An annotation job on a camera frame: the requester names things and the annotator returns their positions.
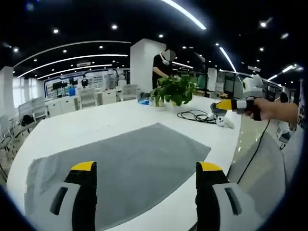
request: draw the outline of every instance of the black ceiling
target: black ceiling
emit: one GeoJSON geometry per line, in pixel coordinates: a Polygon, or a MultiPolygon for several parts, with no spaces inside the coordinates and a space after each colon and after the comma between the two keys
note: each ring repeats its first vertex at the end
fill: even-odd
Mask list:
{"type": "MultiPolygon", "coordinates": [[[[218,42],[228,53],[237,71],[252,74],[247,65],[261,68],[260,75],[269,78],[290,64],[302,61],[299,36],[301,7],[276,1],[200,1],[174,0],[194,15],[207,30],[202,30],[185,15],[162,0],[27,0],[19,3],[3,3],[0,31],[0,67],[14,66],[38,52],[64,44],[90,40],[118,40],[123,43],[87,43],[58,48],[39,54],[15,70],[18,76],[37,66],[76,56],[94,54],[128,54],[132,44],[143,38],[166,43],[178,56],[177,62],[194,65],[192,53],[202,54],[208,66],[232,70],[229,63],[215,46],[218,42]],[[267,28],[260,21],[267,21],[267,28]],[[53,34],[53,29],[60,30],[53,34]],[[283,33],[289,37],[281,39],[283,33]]],[[[53,64],[27,74],[37,77],[70,69],[80,62],[113,64],[129,67],[129,57],[94,57],[53,64]]],[[[281,75],[274,81],[290,85],[291,79],[300,74],[294,71],[281,75]]]]}

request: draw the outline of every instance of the blue object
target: blue object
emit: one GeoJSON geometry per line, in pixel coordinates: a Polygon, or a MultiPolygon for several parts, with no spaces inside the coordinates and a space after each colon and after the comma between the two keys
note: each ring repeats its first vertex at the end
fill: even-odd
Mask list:
{"type": "Polygon", "coordinates": [[[149,100],[138,100],[138,103],[144,104],[144,105],[149,105],[150,101],[149,100]]]}
{"type": "Polygon", "coordinates": [[[74,95],[76,95],[76,90],[75,90],[75,88],[70,88],[70,89],[69,89],[69,96],[74,96],[74,95]]]}

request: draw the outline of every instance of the white desk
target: white desk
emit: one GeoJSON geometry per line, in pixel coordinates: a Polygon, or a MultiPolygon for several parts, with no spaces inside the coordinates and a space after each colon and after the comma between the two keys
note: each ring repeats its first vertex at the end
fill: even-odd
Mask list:
{"type": "MultiPolygon", "coordinates": [[[[177,112],[200,109],[210,113],[217,100],[194,97],[187,105],[161,110],[138,104],[136,100],[97,106],[41,121],[19,150],[7,180],[12,199],[24,213],[24,193],[28,167],[34,159],[63,150],[104,140],[155,123],[161,123],[212,148],[206,161],[220,166],[227,174],[234,155],[241,126],[241,116],[228,111],[226,117],[235,129],[215,124],[180,119],[177,112]]],[[[140,216],[110,231],[187,231],[197,221],[195,174],[169,197],[140,216]]]]}

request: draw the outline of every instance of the green plant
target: green plant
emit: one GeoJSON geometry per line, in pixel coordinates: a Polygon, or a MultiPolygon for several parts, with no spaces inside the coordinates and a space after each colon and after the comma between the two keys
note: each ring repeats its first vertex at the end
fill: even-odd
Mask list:
{"type": "Polygon", "coordinates": [[[163,102],[174,102],[177,106],[187,104],[192,100],[196,92],[196,84],[192,77],[182,75],[178,77],[162,77],[157,81],[158,87],[151,92],[152,100],[155,100],[156,106],[159,106],[159,100],[163,102]]]}

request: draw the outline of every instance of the office desk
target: office desk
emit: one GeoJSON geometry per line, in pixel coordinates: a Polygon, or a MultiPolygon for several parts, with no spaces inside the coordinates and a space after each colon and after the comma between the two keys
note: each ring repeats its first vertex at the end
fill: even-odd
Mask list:
{"type": "MultiPolygon", "coordinates": [[[[215,124],[180,119],[177,112],[200,109],[210,113],[210,105],[218,102],[194,96],[187,105],[177,108],[155,108],[136,100],[97,106],[41,121],[19,150],[7,180],[12,199],[24,213],[24,193],[28,167],[34,159],[63,150],[104,140],[132,130],[161,123],[212,148],[206,161],[220,166],[227,174],[234,155],[241,126],[241,116],[228,111],[226,117],[234,129],[215,124]]],[[[195,174],[169,197],[140,216],[110,231],[187,231],[197,221],[195,174]]]]}

